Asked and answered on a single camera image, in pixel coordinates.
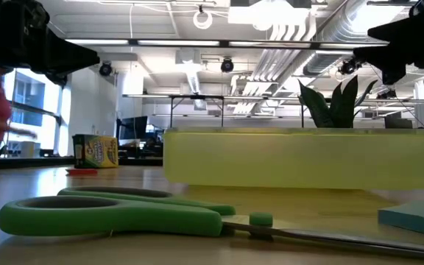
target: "desk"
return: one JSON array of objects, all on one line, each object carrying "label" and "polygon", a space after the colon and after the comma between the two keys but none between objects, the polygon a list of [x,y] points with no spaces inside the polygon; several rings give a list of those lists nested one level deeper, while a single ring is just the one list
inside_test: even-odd
[{"label": "desk", "polygon": [[[424,191],[340,191],[311,189],[188,187],[168,183],[161,168],[123,166],[97,176],[67,177],[65,168],[0,170],[0,207],[10,200],[55,195],[67,186],[124,186],[184,194],[190,199],[226,202],[239,213],[272,212],[295,227],[424,242],[424,235],[380,227],[377,208]],[[24,238],[0,231],[0,264],[424,264],[366,252],[316,247],[279,238],[275,242],[234,237],[121,234],[76,238]]]}]

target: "green scissors handle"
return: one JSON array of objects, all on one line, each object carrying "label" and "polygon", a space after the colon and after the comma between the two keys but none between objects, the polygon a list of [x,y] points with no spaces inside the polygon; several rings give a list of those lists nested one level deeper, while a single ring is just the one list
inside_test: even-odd
[{"label": "green scissors handle", "polygon": [[174,197],[173,194],[164,191],[152,191],[141,188],[119,188],[101,186],[80,186],[64,188],[58,195],[92,196],[111,199],[127,199],[142,202],[156,202],[172,205],[194,206],[206,208],[220,213],[222,216],[234,215],[235,208],[230,205],[223,205],[212,202],[198,202]]},{"label": "green scissors handle", "polygon": [[56,196],[7,203],[0,228],[21,236],[73,236],[142,231],[219,236],[222,218],[207,208],[88,196]]}]

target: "scissors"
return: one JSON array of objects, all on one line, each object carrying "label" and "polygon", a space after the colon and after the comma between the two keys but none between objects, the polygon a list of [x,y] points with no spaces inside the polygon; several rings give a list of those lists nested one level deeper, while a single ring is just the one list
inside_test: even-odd
[{"label": "scissors", "polygon": [[424,245],[289,229],[270,214],[235,215],[231,205],[197,202],[168,192],[138,188],[64,188],[58,196],[9,202],[0,210],[0,228],[20,236],[75,236],[109,232],[155,232],[220,236],[225,227],[253,235],[376,250],[424,258]]}]

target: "wooden table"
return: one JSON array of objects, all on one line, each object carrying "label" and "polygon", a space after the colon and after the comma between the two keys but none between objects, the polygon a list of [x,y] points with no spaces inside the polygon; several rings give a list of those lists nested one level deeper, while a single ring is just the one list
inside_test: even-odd
[{"label": "wooden table", "polygon": [[[188,187],[168,183],[162,168],[125,166],[97,176],[67,177],[65,168],[0,171],[0,208],[14,199],[55,195],[67,186],[124,186],[224,202],[238,213],[265,211],[296,228],[424,243],[424,235],[377,224],[378,208],[424,199],[424,191],[353,191]],[[0,231],[0,264],[424,264],[424,261],[278,238],[250,240],[246,233],[222,238],[121,234],[25,238]]]}]

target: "red object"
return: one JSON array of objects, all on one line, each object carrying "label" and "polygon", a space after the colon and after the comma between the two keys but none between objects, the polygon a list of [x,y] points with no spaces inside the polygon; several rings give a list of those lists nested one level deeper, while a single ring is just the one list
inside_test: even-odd
[{"label": "red object", "polygon": [[95,169],[66,169],[68,174],[97,174]]}]

